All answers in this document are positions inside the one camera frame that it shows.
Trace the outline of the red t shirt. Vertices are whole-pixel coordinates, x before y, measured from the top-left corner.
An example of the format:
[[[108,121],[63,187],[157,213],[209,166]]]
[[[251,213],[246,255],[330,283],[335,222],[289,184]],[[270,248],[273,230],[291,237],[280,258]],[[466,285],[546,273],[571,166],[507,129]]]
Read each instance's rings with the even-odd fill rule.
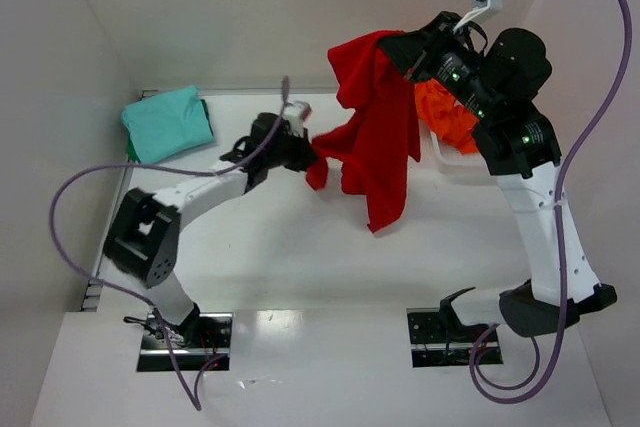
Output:
[[[336,99],[353,114],[345,124],[312,139],[318,160],[306,172],[308,185],[320,190],[327,184],[328,160],[340,161],[342,192],[366,198],[373,233],[401,217],[408,160],[421,160],[414,87],[378,46],[394,33],[376,31],[328,50],[339,84]]]

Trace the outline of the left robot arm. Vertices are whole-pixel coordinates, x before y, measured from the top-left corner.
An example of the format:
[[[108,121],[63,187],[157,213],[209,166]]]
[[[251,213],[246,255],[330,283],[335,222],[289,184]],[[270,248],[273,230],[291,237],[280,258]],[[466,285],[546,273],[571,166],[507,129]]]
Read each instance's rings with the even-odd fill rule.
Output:
[[[213,165],[212,176],[191,177],[156,192],[135,188],[122,199],[103,253],[135,280],[139,292],[186,343],[213,328],[199,319],[199,307],[174,273],[181,231],[218,205],[253,190],[271,169],[304,172],[315,163],[304,126],[310,114],[306,102],[288,104],[282,117],[261,113],[250,133]]]

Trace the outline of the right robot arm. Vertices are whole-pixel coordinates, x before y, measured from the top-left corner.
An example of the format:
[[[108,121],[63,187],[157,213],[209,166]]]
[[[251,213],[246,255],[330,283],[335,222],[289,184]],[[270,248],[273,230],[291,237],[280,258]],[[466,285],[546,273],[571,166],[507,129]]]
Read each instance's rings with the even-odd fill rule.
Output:
[[[472,137],[515,214],[530,277],[517,287],[469,287],[445,297],[441,322],[450,333],[491,324],[524,338],[555,333],[613,305],[617,293],[591,269],[566,194],[556,186],[561,150],[550,121],[533,104],[552,73],[546,46],[528,30],[509,28],[476,51],[476,24],[459,27],[459,19],[441,12],[378,46],[408,82],[435,81],[476,119]]]

